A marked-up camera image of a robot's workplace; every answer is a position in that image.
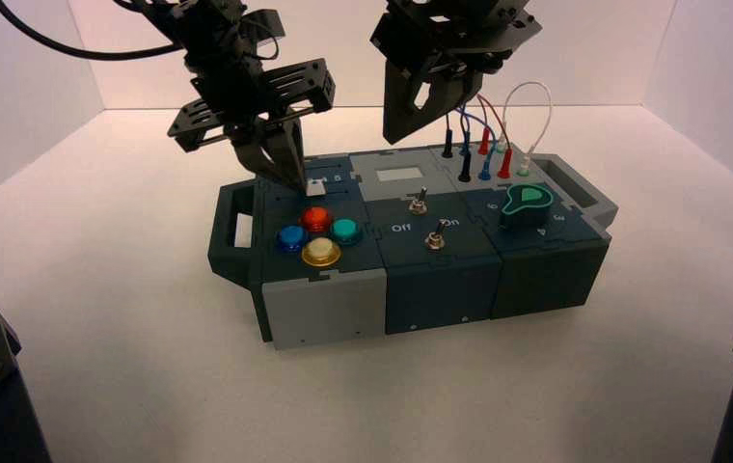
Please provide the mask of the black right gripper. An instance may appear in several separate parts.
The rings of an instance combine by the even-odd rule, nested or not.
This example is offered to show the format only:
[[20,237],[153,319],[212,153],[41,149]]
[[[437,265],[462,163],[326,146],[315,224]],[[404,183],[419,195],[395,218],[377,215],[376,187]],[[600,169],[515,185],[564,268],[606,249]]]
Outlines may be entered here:
[[[474,97],[484,73],[430,74],[423,80],[395,65],[500,65],[542,31],[526,1],[389,1],[370,37],[387,58],[383,136],[391,145]],[[428,97],[415,104],[422,84]]]

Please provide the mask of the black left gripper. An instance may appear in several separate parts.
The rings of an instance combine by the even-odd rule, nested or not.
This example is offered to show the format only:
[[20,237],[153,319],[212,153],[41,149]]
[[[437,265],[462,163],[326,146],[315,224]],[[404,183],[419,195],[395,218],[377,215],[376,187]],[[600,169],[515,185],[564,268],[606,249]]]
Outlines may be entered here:
[[[273,9],[174,6],[167,18],[172,38],[185,50],[184,64],[194,75],[191,84],[199,95],[181,107],[169,137],[193,151],[206,143],[208,131],[228,127],[245,169],[305,191],[301,124],[293,119],[290,107],[306,102],[309,113],[332,108],[335,82],[325,61],[265,69],[267,58],[259,53],[259,44],[285,36],[280,15]],[[267,127],[279,124],[253,133],[260,115],[267,117]]]

